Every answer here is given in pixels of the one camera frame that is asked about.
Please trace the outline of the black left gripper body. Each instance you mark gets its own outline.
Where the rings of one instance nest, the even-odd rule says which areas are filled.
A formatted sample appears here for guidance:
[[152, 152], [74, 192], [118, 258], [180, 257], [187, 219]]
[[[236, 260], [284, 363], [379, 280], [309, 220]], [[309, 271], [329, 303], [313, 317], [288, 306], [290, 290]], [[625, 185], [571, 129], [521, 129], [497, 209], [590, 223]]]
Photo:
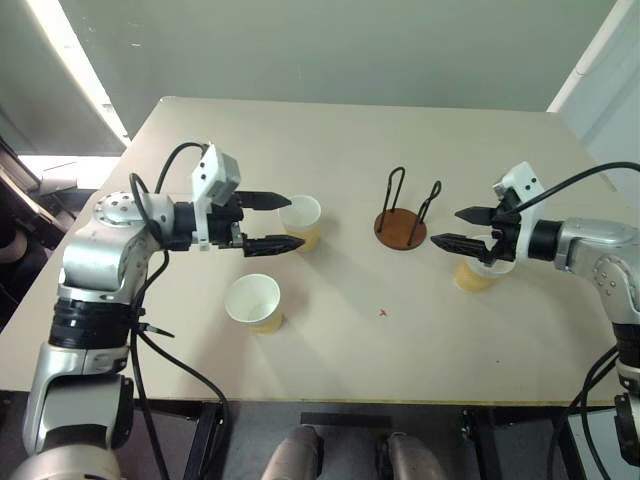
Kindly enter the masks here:
[[211, 204], [206, 214], [209, 243], [218, 248], [243, 248], [245, 234], [240, 222], [244, 219], [244, 194], [233, 194], [223, 206]]

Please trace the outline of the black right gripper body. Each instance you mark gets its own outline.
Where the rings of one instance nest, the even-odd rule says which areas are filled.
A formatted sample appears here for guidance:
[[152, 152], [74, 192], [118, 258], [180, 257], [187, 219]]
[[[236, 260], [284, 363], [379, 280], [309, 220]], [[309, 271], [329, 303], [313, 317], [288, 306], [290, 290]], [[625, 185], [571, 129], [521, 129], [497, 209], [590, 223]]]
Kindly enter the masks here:
[[487, 255], [481, 260], [485, 265], [493, 265], [498, 260], [514, 262], [516, 246], [520, 233], [521, 217], [519, 213], [510, 213], [520, 204], [515, 192], [507, 192], [496, 207], [485, 207], [485, 225], [492, 228], [491, 236], [495, 243], [487, 248]]

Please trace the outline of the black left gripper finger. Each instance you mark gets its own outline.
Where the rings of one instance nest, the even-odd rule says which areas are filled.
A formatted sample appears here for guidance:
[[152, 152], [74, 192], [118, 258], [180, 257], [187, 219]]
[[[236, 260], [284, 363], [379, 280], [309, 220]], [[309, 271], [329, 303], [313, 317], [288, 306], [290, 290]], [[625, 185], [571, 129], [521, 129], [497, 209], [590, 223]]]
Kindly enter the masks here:
[[238, 191], [236, 193], [243, 209], [278, 210], [291, 204], [291, 200], [274, 192]]
[[291, 235], [267, 235], [263, 238], [243, 238], [243, 253], [247, 258], [276, 256], [294, 251], [305, 244], [305, 240]]

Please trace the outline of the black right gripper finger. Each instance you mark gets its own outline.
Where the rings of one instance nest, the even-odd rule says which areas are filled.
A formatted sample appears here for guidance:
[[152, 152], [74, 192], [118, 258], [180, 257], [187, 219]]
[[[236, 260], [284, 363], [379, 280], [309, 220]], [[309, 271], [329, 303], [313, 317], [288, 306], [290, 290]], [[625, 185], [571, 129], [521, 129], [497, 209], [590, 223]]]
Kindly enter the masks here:
[[452, 233], [433, 235], [430, 240], [436, 246], [449, 253], [473, 258], [491, 257], [490, 250], [482, 240]]
[[496, 216], [496, 209], [472, 206], [456, 211], [455, 216], [473, 225], [491, 225]]

